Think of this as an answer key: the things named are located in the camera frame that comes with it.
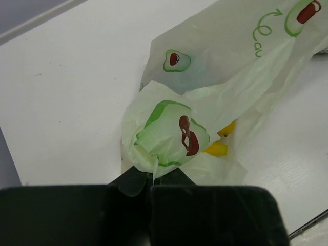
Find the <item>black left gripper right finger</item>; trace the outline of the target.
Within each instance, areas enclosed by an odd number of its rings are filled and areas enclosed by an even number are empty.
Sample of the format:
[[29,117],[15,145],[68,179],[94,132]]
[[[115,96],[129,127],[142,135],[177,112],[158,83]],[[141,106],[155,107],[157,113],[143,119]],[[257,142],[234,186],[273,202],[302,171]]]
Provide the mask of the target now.
[[150,189],[151,245],[289,245],[278,204],[255,186],[198,186],[180,169]]

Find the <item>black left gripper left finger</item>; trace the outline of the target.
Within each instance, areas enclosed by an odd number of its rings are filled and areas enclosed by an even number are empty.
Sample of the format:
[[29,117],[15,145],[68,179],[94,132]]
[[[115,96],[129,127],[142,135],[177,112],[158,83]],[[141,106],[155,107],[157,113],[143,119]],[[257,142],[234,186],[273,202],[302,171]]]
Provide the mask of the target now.
[[109,184],[1,190],[1,245],[145,245],[148,173]]

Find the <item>yellow fake fruit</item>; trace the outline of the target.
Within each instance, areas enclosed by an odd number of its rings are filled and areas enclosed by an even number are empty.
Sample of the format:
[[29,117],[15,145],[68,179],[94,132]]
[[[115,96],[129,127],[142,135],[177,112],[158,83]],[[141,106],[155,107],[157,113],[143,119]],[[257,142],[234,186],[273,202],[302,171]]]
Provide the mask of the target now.
[[[232,121],[228,126],[221,129],[217,134],[220,137],[228,137],[235,129],[236,120]],[[203,152],[210,154],[212,156],[226,156],[228,154],[228,145],[224,144],[222,141],[216,141],[208,146]]]

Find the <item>green printed plastic bag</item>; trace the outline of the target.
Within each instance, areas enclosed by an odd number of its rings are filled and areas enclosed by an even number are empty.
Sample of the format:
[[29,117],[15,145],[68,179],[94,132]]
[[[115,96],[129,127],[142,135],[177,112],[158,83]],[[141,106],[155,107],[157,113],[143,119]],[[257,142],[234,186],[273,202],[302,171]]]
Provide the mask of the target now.
[[[239,154],[312,56],[327,1],[216,1],[155,38],[122,119],[121,169],[180,169],[198,185],[242,183]],[[236,120],[226,138],[217,132]],[[226,156],[203,151],[216,141]]]

